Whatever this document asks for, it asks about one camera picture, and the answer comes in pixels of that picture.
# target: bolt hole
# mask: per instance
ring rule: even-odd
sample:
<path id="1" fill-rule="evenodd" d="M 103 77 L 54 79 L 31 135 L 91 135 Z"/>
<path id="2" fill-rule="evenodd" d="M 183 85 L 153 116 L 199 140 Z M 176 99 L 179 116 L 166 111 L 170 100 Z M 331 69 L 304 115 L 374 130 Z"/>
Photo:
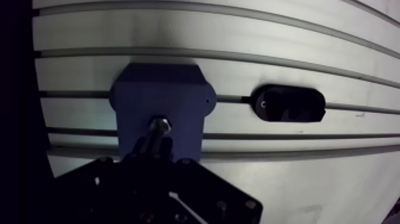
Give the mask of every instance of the bolt hole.
<path id="1" fill-rule="evenodd" d="M 100 184 L 100 178 L 98 176 L 95 178 L 95 183 L 97 186 Z"/>
<path id="2" fill-rule="evenodd" d="M 176 214 L 175 215 L 175 221 L 179 223 L 185 223 L 187 221 L 188 217 L 185 216 L 184 214 Z"/>

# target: metal bolt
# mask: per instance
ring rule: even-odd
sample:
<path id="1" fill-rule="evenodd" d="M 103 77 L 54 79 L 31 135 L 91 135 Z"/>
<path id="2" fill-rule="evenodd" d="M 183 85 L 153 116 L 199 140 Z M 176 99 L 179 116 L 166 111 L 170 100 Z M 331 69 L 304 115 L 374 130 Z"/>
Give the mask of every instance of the metal bolt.
<path id="1" fill-rule="evenodd" d="M 184 159 L 184 160 L 182 160 L 182 163 L 185 164 L 185 165 L 188 165 L 190 163 L 190 160 Z"/>
<path id="2" fill-rule="evenodd" d="M 171 132 L 171 123 L 166 118 L 153 119 L 150 123 L 150 130 L 160 130 L 166 135 Z"/>
<path id="3" fill-rule="evenodd" d="M 188 220 L 188 217 L 184 214 L 176 214 L 175 221 L 179 223 L 185 223 Z"/>
<path id="4" fill-rule="evenodd" d="M 256 205 L 255 201 L 246 201 L 246 207 L 249 209 L 254 209 Z"/>

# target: blue mounting bracket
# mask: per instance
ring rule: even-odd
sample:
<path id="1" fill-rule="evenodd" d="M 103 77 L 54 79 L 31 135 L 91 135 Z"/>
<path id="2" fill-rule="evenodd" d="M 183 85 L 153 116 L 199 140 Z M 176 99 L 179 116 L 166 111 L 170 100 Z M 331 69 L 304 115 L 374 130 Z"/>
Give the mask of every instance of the blue mounting bracket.
<path id="1" fill-rule="evenodd" d="M 120 157 L 131 153 L 155 116 L 168 119 L 172 129 L 173 161 L 199 161 L 204 117 L 217 103 L 213 87 L 197 65 L 129 64 L 110 90 L 117 117 Z"/>

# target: slatwall panel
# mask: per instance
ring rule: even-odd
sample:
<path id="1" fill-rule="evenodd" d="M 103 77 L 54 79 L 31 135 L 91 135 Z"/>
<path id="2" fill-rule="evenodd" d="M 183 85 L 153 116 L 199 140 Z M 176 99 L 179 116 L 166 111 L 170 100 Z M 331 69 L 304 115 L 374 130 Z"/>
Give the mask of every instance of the slatwall panel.
<path id="1" fill-rule="evenodd" d="M 338 6 L 362 11 L 343 2 Z M 326 96 L 328 106 L 337 104 L 345 109 L 328 107 L 321 123 L 266 123 L 248 105 L 219 102 L 205 120 L 205 133 L 369 134 L 371 138 L 394 138 L 400 133 L 399 59 L 335 36 L 253 18 L 162 9 L 55 13 L 35 17 L 33 25 L 35 49 L 43 55 L 36 60 L 39 88 L 50 95 L 57 91 L 107 91 L 129 62 L 195 63 L 222 98 L 249 96 L 257 86 L 276 83 L 316 88 Z M 390 27 L 384 34 L 400 38 L 399 30 Z M 121 48 L 132 51 L 131 55 L 121 55 Z M 143 49 L 148 56 L 135 55 Z M 175 49 L 186 53 L 176 55 Z M 354 106 L 361 109 L 349 109 Z M 42 98 L 42 107 L 48 127 L 116 129 L 107 99 L 64 95 Z M 382 112 L 372 113 L 371 108 Z M 393 139 L 377 142 L 384 145 L 385 140 L 393 144 Z M 225 143 L 213 144 L 215 150 L 221 151 Z M 288 148 L 280 143 L 283 146 L 268 148 Z M 259 150 L 260 144 L 250 144 L 247 150 Z M 288 149 L 295 150 L 295 144 L 290 145 Z"/>
<path id="2" fill-rule="evenodd" d="M 130 62 L 161 62 L 199 65 L 218 95 L 205 119 L 205 154 L 400 145 L 398 1 L 362 2 L 381 13 L 353 0 L 34 0 L 50 141 L 115 152 L 113 80 Z M 327 101 L 323 121 L 268 123 L 226 100 L 268 83 L 318 89 Z M 62 160 L 50 156 L 56 173 Z M 398 160 L 395 152 L 203 164 L 260 199 L 263 223 L 379 223 L 400 194 Z"/>

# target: screw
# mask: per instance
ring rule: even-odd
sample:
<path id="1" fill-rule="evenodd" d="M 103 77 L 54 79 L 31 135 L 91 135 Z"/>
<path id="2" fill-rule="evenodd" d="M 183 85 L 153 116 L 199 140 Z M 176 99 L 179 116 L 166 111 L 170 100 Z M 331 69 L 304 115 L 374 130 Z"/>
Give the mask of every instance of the screw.
<path id="1" fill-rule="evenodd" d="M 255 201 L 246 201 L 246 207 L 249 209 L 254 209 L 256 205 Z"/>

